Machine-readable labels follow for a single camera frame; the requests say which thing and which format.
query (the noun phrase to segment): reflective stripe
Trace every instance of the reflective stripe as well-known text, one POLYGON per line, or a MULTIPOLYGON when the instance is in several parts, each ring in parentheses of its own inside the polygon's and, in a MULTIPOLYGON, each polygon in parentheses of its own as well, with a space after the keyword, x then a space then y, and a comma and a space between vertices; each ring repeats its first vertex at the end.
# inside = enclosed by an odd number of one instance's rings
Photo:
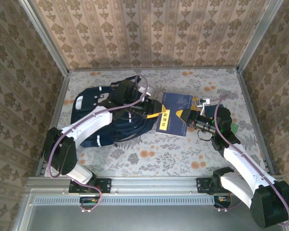
POLYGON ((99 135, 97 136, 97 139, 96 139, 96 141, 97 141, 97 145, 98 145, 99 147, 101 147, 101 143, 100 143, 100 136, 99 136, 99 135))

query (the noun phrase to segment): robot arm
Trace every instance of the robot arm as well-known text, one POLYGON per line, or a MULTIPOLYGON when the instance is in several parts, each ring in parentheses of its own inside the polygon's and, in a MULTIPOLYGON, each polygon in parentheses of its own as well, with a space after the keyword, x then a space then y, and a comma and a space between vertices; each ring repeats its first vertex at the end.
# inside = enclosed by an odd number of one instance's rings
POLYGON ((69 176, 82 184, 94 185, 96 175, 79 164, 76 155, 77 147, 90 135, 121 117, 126 111, 143 117, 158 116, 157 113, 161 112, 162 104, 147 98, 152 94, 150 86, 147 91, 145 89, 142 80, 138 84, 130 80, 123 80, 106 100, 100 102, 84 118, 61 130, 50 129, 42 151, 43 160, 47 163, 50 161, 49 165, 61 175, 69 176))
POLYGON ((285 205, 272 188, 273 186, 278 190, 289 207, 289 185, 285 181, 277 182, 246 153, 231 131, 232 119, 227 108, 218 108, 216 124, 233 146, 222 139, 215 127, 215 121, 203 116, 201 112, 181 110, 177 115, 188 126, 210 133, 214 149, 238 171, 234 172, 229 167, 214 171, 208 189, 210 193, 218 193, 220 189, 232 192, 248 206, 253 219, 262 228, 289 219, 285 205))

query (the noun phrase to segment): green object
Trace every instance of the green object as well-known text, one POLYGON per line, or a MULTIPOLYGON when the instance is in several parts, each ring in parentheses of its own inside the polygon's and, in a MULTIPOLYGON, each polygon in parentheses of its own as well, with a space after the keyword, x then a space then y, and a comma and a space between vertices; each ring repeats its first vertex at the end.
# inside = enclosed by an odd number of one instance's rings
POLYGON ((236 135, 236 132, 239 129, 239 125, 232 123, 230 127, 231 127, 231 131, 233 132, 233 134, 236 135))

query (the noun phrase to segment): book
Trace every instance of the book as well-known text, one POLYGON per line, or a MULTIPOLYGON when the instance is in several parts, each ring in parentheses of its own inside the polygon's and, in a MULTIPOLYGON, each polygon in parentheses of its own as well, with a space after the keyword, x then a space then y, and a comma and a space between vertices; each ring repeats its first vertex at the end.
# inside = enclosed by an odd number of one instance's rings
POLYGON ((185 137, 188 126, 176 115, 176 112, 191 108, 192 100, 192 95, 165 92, 162 104, 166 107, 166 111, 158 116, 156 132, 185 137))

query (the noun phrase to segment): patterned wall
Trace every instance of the patterned wall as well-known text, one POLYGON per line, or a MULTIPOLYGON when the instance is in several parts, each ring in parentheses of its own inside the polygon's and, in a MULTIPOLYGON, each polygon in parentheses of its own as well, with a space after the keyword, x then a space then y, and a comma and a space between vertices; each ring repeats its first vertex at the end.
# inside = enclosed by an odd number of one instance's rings
POLYGON ((63 77, 16 0, 0 0, 0 231, 35 173, 63 77))
POLYGON ((289 183, 289 0, 284 0, 244 71, 266 145, 289 183))
POLYGON ((70 69, 235 66, 268 0, 33 0, 70 69))

